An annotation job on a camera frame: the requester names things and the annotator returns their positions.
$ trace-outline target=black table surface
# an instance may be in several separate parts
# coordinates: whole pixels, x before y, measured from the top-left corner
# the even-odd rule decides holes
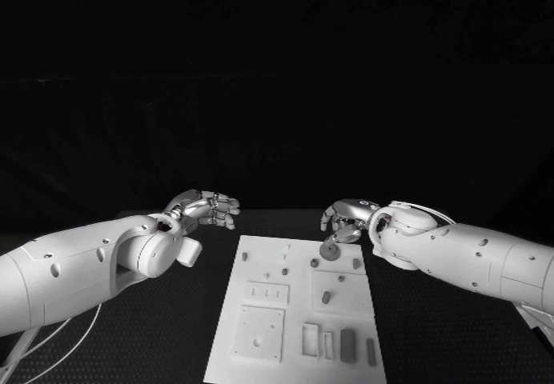
[[[127,211],[118,217],[149,214]],[[237,229],[202,226],[193,268],[175,263],[156,279],[131,286],[101,307],[79,348],[38,383],[202,383],[239,236],[322,241],[322,210],[242,210]],[[35,234],[0,237],[3,252]],[[384,368],[400,382],[554,382],[554,360],[514,305],[462,290],[420,271],[394,267],[364,252]],[[35,377],[81,339],[95,309],[75,317],[20,363],[13,384]],[[58,325],[46,326],[39,342]]]

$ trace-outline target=white board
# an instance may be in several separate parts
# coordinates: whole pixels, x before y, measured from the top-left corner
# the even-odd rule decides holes
[[[366,283],[371,266],[352,267],[355,258],[364,260],[359,245],[338,247],[340,258],[329,262],[319,255],[320,242],[241,236],[206,383],[387,383]],[[319,259],[316,268],[313,258]],[[322,290],[330,291],[327,304],[322,303]],[[342,329],[355,331],[355,363],[340,361]],[[368,363],[368,339],[375,345],[375,366]]]

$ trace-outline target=robotic arm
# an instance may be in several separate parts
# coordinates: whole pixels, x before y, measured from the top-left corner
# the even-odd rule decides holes
[[[439,225],[428,212],[447,224]],[[340,200],[323,213],[322,230],[329,221],[336,232],[320,246],[326,260],[339,257],[335,243],[355,242],[366,230],[377,256],[404,270],[421,270],[465,290],[514,302],[528,324],[541,326],[553,342],[554,248],[457,224],[404,202],[381,207],[365,200]]]
[[[199,225],[234,229],[239,202],[189,190],[162,214],[100,222],[48,234],[0,256],[0,337],[46,326],[114,298],[173,261],[192,267]]]

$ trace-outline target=dark backdrop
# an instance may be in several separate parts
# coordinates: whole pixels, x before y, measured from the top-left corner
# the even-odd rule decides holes
[[[1,230],[198,188],[550,241],[553,2],[167,4],[3,12]]]

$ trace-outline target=white cable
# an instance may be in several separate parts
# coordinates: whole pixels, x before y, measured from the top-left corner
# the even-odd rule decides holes
[[[14,362],[12,362],[10,364],[7,364],[6,366],[3,366],[1,368],[10,368],[12,366],[14,366],[20,360],[23,358],[26,358],[45,344],[46,342],[49,342],[49,340],[52,339],[52,337],[58,334],[58,332],[61,331],[61,329],[66,326],[66,324],[69,323],[71,319],[65,320],[63,324],[58,327],[58,329],[55,330],[55,332],[52,333],[50,336],[46,337],[45,340],[40,341],[39,344],[35,345],[35,347],[32,349],[29,349],[27,352],[23,353],[23,355],[20,356],[20,358],[17,358],[17,360]]]
[[[63,362],[66,357],[72,354],[72,352],[75,351],[75,349],[81,345],[81,342],[84,342],[84,339],[87,338],[87,335],[89,334],[89,330],[92,329],[92,325],[95,324],[95,320],[98,318],[98,313],[100,312],[101,312],[101,304],[98,305],[98,310],[95,312],[95,318],[92,319],[92,323],[89,324],[89,328],[87,329],[87,332],[84,333],[84,336],[81,337],[81,340],[78,341],[78,344],[75,344],[75,347],[72,348],[72,350],[66,353],[66,355],[61,358],[61,360],[58,360],[58,363],[53,364],[52,367],[48,368],[46,371],[42,372],[39,376],[35,376],[35,378],[32,378],[27,382],[25,382],[25,384],[30,384],[38,378],[40,378],[48,372],[50,372],[52,369],[61,364],[61,362]]]
[[[421,210],[426,210],[431,214],[436,214],[449,224],[456,224],[456,221],[450,219],[449,216],[433,210],[431,208],[427,208],[426,206],[418,206],[417,204],[411,204],[410,202],[397,202],[394,201],[392,203],[400,203],[400,204],[407,204],[408,206],[413,206],[416,208],[420,208]]]

